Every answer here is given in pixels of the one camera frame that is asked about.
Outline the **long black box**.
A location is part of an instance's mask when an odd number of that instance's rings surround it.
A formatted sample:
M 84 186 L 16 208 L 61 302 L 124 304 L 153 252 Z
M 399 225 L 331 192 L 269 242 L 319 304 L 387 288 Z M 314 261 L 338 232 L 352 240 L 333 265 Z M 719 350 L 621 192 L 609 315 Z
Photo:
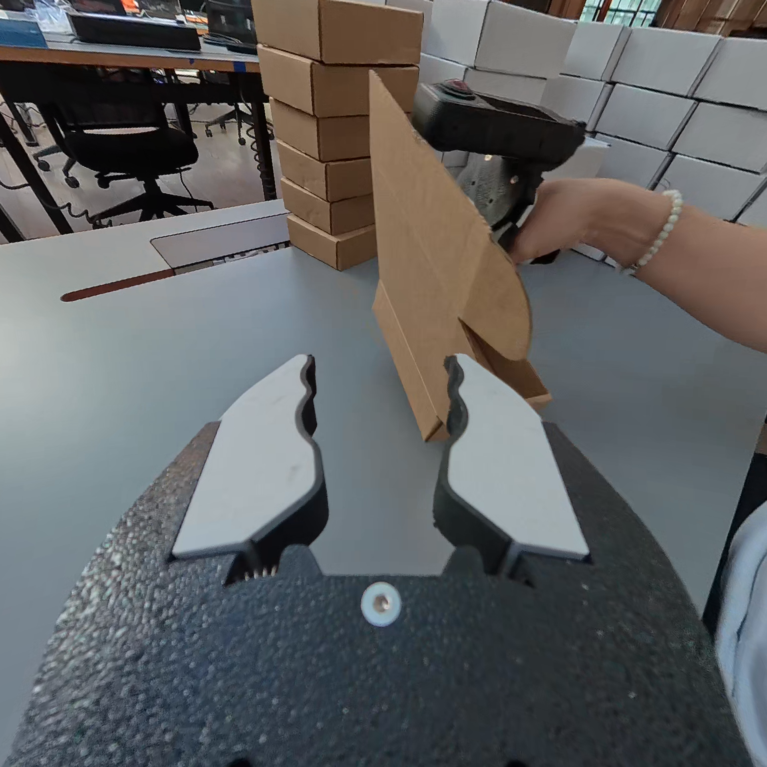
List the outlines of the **long black box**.
M 91 44 L 162 48 L 176 52 L 199 52 L 201 43 L 197 30 L 187 24 L 170 20 L 66 13 L 76 39 Z

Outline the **stack of white cardboard boxes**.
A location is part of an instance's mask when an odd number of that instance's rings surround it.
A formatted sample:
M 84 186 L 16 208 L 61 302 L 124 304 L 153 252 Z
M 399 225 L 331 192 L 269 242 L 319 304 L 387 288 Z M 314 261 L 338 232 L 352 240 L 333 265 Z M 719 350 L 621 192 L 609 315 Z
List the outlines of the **stack of white cardboard boxes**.
M 604 177 L 765 229 L 765 2 L 413 2 L 420 80 L 546 107 L 589 139 L 552 177 Z

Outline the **person's right hand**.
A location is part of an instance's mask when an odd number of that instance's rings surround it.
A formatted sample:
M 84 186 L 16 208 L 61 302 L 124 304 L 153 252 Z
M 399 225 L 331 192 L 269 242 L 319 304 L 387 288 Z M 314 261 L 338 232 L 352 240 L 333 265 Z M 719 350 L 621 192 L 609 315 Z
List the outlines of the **person's right hand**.
M 674 203 L 674 197 L 614 179 L 549 180 L 539 187 L 509 254 L 521 264 L 586 244 L 630 266 L 656 244 Z

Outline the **person's right forearm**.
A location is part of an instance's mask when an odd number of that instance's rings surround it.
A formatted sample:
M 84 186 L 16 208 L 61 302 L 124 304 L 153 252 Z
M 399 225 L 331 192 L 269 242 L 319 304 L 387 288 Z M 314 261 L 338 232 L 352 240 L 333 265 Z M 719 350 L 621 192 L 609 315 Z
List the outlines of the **person's right forearm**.
M 766 351 L 766 231 L 685 204 L 680 193 L 655 245 L 622 266 L 729 340 Z

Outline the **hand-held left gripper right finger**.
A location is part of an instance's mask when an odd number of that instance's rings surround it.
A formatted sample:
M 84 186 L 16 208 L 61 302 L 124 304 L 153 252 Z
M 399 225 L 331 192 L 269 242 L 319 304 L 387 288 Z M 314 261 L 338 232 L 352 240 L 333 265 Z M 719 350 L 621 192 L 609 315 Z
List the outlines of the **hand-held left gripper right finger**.
M 522 554 L 588 561 L 590 549 L 542 419 L 508 384 L 465 354 L 444 361 L 449 412 L 433 519 L 484 564 Z

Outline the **brown corrugated mailer box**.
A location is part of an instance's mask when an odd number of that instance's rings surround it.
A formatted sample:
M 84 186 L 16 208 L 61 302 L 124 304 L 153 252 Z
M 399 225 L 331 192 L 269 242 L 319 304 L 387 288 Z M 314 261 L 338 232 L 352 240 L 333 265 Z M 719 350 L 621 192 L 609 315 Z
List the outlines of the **brown corrugated mailer box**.
M 465 354 L 540 409 L 532 312 L 511 258 L 380 77 L 369 72 L 379 279 L 373 303 L 425 442 L 446 439 L 444 361 Z

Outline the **stack of brown cardboard boxes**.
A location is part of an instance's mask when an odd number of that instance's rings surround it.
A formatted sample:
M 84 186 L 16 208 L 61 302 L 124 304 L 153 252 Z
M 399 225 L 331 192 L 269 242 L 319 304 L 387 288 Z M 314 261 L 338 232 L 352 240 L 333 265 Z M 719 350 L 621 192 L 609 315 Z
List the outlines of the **stack of brown cardboard boxes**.
M 424 15 L 386 3 L 252 2 L 291 243 L 338 271 L 377 255 L 370 73 L 406 113 Z

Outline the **wooden top desk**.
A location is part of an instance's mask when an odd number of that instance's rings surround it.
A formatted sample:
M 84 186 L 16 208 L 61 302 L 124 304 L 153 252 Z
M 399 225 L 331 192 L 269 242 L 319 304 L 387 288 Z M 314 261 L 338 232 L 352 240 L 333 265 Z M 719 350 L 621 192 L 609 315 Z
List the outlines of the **wooden top desk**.
M 72 34 L 47 37 L 46 48 L 2 45 L 2 100 L 33 104 L 43 118 L 63 103 L 172 106 L 178 128 L 195 139 L 189 105 L 244 104 L 254 128 L 255 162 L 265 200 L 277 198 L 265 95 L 256 54 L 201 43 L 200 49 L 106 45 Z

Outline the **person's pale blue shirt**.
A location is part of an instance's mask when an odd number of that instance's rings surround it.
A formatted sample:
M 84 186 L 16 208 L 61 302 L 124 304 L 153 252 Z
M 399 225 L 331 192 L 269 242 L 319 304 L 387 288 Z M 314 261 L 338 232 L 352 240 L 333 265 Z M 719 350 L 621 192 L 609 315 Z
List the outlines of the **person's pale blue shirt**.
M 720 581 L 715 652 L 754 765 L 766 765 L 766 504 L 739 527 Z

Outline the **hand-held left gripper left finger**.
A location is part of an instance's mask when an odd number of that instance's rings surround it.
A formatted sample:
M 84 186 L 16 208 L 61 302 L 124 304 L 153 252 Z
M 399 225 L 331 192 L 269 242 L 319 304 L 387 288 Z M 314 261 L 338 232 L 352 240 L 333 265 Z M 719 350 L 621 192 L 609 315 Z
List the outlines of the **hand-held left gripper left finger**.
M 240 554 L 278 561 L 329 518 L 315 360 L 298 354 L 248 388 L 219 421 L 172 548 L 177 560 Z

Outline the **black electronic device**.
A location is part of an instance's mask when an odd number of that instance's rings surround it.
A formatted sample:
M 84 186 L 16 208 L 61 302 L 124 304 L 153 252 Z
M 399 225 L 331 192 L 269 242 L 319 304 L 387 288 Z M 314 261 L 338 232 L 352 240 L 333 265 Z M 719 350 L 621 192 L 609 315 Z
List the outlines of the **black electronic device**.
M 206 41 L 232 52 L 257 53 L 257 37 L 250 1 L 205 1 Z

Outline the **black office chair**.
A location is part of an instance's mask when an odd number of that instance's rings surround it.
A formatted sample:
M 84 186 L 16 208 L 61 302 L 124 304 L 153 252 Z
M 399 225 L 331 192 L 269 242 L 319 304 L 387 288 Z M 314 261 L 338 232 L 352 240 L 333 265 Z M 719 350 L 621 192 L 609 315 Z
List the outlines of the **black office chair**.
M 38 108 L 55 143 L 74 163 L 91 170 L 97 185 L 137 180 L 144 191 L 102 212 L 82 213 L 93 229 L 106 228 L 128 213 L 140 212 L 139 221 L 186 215 L 186 207 L 215 209 L 211 201 L 190 193 L 181 197 L 164 192 L 160 177 L 181 176 L 199 158 L 195 140 L 168 124 L 161 107 L 147 107 L 144 114 L 122 121 L 97 122 L 90 108 L 78 104 L 44 103 Z

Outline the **blue box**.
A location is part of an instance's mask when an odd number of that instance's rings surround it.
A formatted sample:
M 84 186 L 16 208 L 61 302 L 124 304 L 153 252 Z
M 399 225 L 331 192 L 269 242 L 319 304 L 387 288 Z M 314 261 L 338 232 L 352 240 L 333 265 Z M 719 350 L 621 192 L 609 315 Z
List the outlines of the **blue box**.
M 48 49 L 38 23 L 24 12 L 1 9 L 1 47 Z

